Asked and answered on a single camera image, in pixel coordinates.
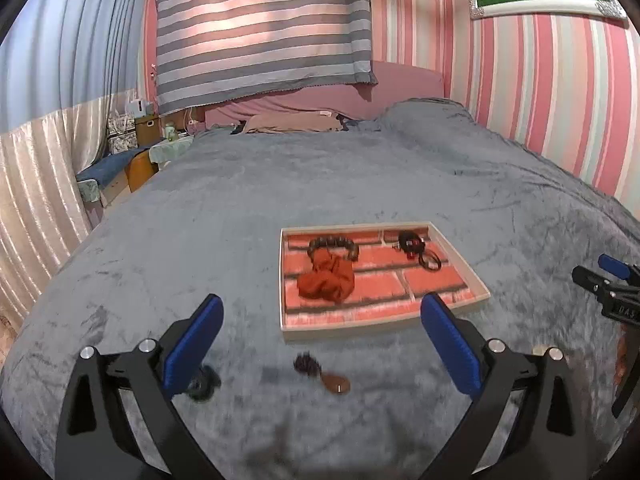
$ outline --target black pom-pom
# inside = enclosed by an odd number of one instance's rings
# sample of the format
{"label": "black pom-pom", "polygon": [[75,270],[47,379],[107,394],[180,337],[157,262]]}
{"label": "black pom-pom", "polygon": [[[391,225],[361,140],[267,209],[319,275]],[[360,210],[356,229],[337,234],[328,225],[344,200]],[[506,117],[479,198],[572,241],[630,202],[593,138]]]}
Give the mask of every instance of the black pom-pom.
{"label": "black pom-pom", "polygon": [[309,377],[317,377],[322,373],[320,363],[313,359],[309,352],[298,354],[296,360],[293,361],[293,367],[298,373],[306,374]]}

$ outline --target pink striped wallpaper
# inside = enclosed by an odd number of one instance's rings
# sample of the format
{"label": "pink striped wallpaper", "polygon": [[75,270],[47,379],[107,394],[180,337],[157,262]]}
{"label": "pink striped wallpaper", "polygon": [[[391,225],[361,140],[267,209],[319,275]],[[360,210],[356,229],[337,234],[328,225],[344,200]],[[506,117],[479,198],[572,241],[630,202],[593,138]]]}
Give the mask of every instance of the pink striped wallpaper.
{"label": "pink striped wallpaper", "polygon": [[640,218],[640,36],[598,18],[472,22],[468,0],[372,0],[374,59],[444,74],[480,123]]}

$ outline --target beige pillow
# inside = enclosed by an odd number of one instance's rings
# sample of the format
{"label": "beige pillow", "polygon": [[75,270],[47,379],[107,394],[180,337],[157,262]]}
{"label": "beige pillow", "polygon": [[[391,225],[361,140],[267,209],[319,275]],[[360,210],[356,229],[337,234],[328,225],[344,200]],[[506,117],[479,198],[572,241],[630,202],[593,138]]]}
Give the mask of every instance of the beige pillow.
{"label": "beige pillow", "polygon": [[271,112],[254,115],[244,125],[242,133],[338,132],[341,129],[334,112]]}

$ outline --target gray blanket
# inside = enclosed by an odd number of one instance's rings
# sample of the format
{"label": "gray blanket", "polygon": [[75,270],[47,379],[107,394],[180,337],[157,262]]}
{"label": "gray blanket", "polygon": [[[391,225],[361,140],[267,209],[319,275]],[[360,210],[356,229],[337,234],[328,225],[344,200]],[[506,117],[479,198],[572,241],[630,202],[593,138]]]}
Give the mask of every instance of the gray blanket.
{"label": "gray blanket", "polygon": [[[279,233],[286,226],[433,221],[492,298],[471,319],[512,349],[566,351],[590,436],[591,466],[627,423],[610,415],[619,326],[572,284],[600,253],[640,261],[640,225],[614,199],[476,125],[446,100],[398,104],[355,131],[199,137],[92,232],[39,299],[10,352],[2,407],[53,471],[58,413],[82,346],[128,351],[225,302],[206,357],[222,387],[174,403],[233,479],[411,479],[469,400],[417,324],[287,345],[278,324]],[[292,362],[309,350],[352,391],[334,397]],[[144,455],[162,466],[125,395]],[[514,404],[483,463],[495,460]]]}

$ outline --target blue cushion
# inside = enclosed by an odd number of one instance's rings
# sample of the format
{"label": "blue cushion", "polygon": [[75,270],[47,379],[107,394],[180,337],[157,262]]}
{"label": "blue cushion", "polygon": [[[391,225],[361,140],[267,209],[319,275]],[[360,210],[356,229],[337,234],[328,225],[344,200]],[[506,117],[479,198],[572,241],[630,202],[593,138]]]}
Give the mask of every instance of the blue cushion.
{"label": "blue cushion", "polygon": [[422,326],[436,347],[458,391],[475,397],[482,389],[480,361],[455,323],[443,311],[439,299],[436,294],[428,294],[422,298]]}
{"label": "blue cushion", "polygon": [[224,319],[222,300],[213,296],[164,362],[162,387],[171,397],[183,393],[194,377]]}
{"label": "blue cushion", "polygon": [[613,274],[621,280],[628,280],[631,276],[631,271],[627,264],[612,258],[608,254],[601,254],[598,258],[598,266],[602,270],[606,270],[609,274]]}
{"label": "blue cushion", "polygon": [[107,187],[118,174],[127,167],[133,158],[139,154],[148,150],[151,146],[160,142],[155,140],[148,146],[141,146],[139,148],[133,148],[126,152],[116,153],[115,155],[107,155],[101,158],[95,164],[92,164],[85,170],[76,174],[76,181],[82,182],[83,180],[95,180],[100,186],[100,189]]}

